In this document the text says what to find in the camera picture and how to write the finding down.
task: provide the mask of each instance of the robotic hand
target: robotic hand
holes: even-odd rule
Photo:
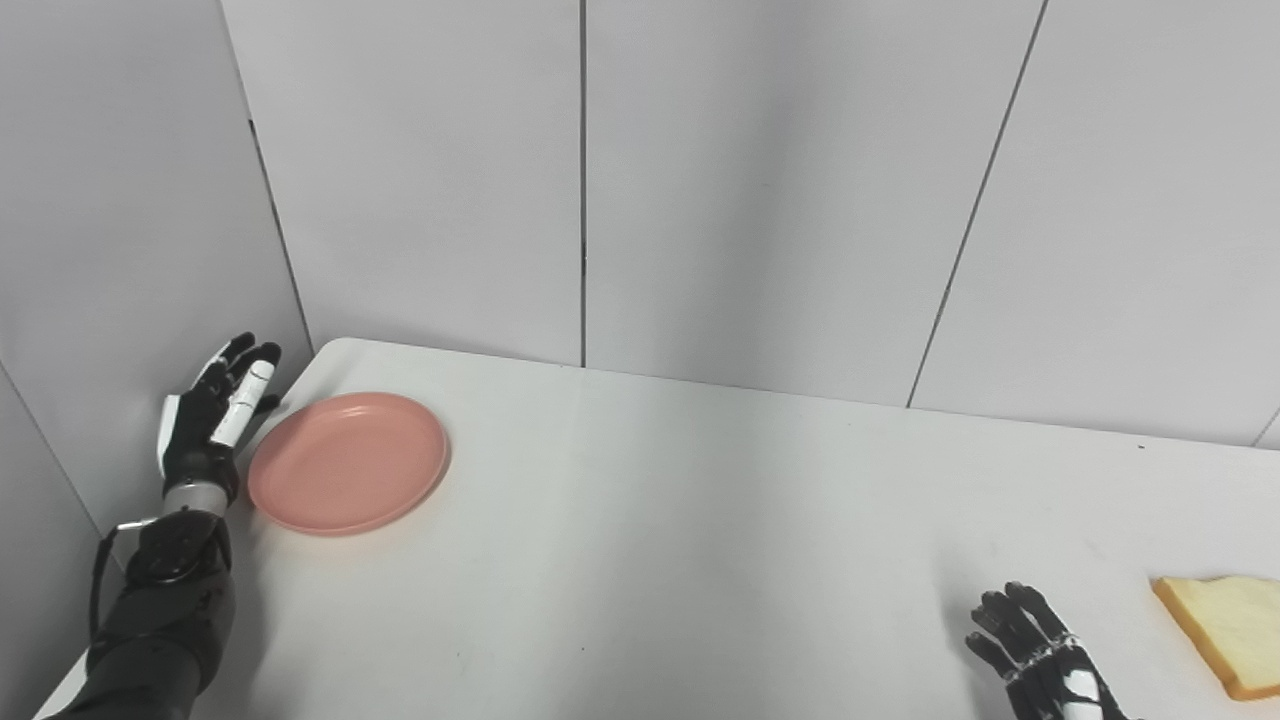
[[[1128,720],[1111,689],[1044,596],[1021,583],[987,592],[965,644],[1005,679],[1018,720]]]
[[[218,673],[236,601],[223,514],[239,492],[236,445],[280,360],[252,333],[228,342],[191,389],[165,398],[157,456],[164,512],[124,523],[99,546],[90,596],[87,678],[50,720],[182,720]],[[118,532],[141,529],[125,585],[99,625],[101,578]]]

